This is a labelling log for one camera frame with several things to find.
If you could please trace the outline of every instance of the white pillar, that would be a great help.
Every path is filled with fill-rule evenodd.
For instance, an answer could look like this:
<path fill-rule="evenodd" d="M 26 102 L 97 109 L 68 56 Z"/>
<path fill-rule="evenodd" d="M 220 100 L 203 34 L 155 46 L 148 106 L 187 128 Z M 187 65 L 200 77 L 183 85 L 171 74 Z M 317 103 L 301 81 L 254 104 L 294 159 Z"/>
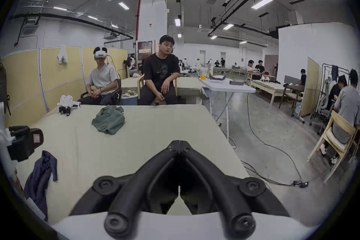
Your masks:
<path fill-rule="evenodd" d="M 138 41 L 155 40 L 158 51 L 159 39 L 167 34 L 166 0 L 141 0 Z"/>

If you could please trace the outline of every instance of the green cloth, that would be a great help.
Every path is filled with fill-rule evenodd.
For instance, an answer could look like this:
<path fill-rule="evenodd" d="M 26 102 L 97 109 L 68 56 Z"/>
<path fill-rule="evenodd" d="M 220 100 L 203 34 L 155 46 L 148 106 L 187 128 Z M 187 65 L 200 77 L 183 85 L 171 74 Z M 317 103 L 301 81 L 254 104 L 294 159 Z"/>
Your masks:
<path fill-rule="evenodd" d="M 110 105 L 102 108 L 91 124 L 105 134 L 114 135 L 125 123 L 124 109 Z"/>

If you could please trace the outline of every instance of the concrete floor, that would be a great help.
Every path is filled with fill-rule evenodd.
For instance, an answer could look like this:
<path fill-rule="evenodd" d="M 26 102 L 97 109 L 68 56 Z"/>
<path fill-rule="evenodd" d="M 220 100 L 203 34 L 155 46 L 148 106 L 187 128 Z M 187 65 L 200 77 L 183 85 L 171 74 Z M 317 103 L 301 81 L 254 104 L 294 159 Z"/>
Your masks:
<path fill-rule="evenodd" d="M 235 93 L 228 106 L 229 134 L 238 146 L 236 154 L 241 160 L 254 166 L 264 177 L 287 184 L 299 180 L 290 158 L 275 148 L 265 146 L 251 132 L 246 97 L 246 93 Z M 214 114 L 219 114 L 224 108 L 224 98 L 225 93 L 214 92 Z M 303 181 L 309 181 L 307 188 L 274 184 L 271 184 L 271 188 L 291 217 L 306 226 L 319 225 L 339 201 L 341 192 L 346 187 L 344 179 L 349 178 L 349 173 L 346 172 L 347 161 L 341 163 L 324 185 L 323 180 L 331 170 L 328 160 L 334 152 L 329 149 L 326 157 L 316 152 L 310 162 L 306 161 L 320 138 L 316 134 L 319 126 L 309 126 L 308 117 L 305 118 L 305 124 L 290 117 L 290 103 L 284 102 L 279 109 L 280 97 L 275 98 L 273 105 L 270 105 L 270 100 L 271 95 L 265 92 L 249 94 L 251 127 L 265 143 L 286 151 L 295 162 Z M 226 123 L 222 119 L 220 122 L 223 125 Z"/>

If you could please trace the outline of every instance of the man in black t-shirt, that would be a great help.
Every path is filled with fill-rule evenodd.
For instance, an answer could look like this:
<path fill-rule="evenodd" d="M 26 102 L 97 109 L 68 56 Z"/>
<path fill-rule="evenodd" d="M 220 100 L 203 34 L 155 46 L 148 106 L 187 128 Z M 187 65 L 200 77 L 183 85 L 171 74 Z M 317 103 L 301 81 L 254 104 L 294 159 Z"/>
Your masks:
<path fill-rule="evenodd" d="M 263 66 L 262 60 L 259 60 L 259 65 L 256 65 L 255 68 L 259 69 L 261 75 L 265 73 L 265 67 Z"/>
<path fill-rule="evenodd" d="M 301 69 L 301 78 L 300 78 L 300 86 L 305 86 L 306 83 L 306 71 L 305 69 Z"/>
<path fill-rule="evenodd" d="M 171 54 L 173 37 L 164 35 L 159 41 L 159 51 L 144 60 L 145 86 L 140 90 L 139 105 L 151 105 L 155 98 L 166 104 L 177 104 L 173 80 L 180 77 L 178 58 Z"/>

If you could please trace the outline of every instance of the backpack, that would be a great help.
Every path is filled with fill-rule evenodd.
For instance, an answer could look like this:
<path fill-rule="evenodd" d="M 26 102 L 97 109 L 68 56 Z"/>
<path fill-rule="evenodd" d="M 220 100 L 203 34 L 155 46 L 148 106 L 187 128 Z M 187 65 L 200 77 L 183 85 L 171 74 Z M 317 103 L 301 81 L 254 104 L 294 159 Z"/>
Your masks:
<path fill-rule="evenodd" d="M 0 102 L 4 103 L 4 113 L 6 111 L 6 107 L 9 110 L 9 114 L 11 115 L 9 103 L 10 96 L 6 91 L 6 70 L 3 64 L 0 62 Z"/>

